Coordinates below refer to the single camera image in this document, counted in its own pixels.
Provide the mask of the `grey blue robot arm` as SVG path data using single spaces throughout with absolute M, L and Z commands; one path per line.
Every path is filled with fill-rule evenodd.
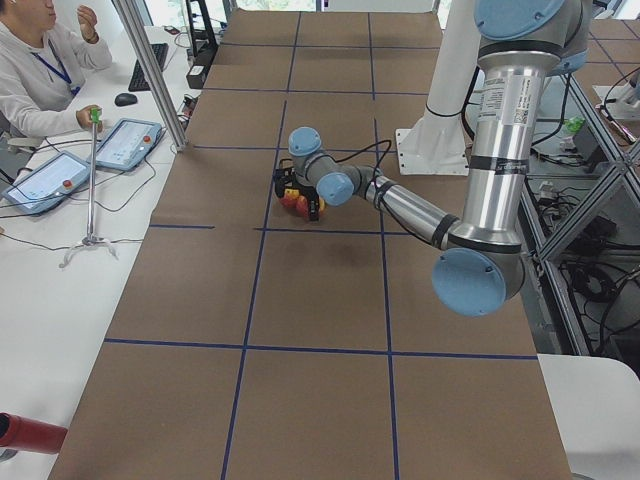
M 332 206 L 360 196 L 438 248 L 431 281 L 449 309 L 465 316 L 498 310 L 524 281 L 515 222 L 543 84 L 584 64 L 591 11 L 588 1 L 475 4 L 476 61 L 484 83 L 461 216 L 444 212 L 375 167 L 339 164 L 310 127 L 289 136 L 294 182 L 307 196 Z

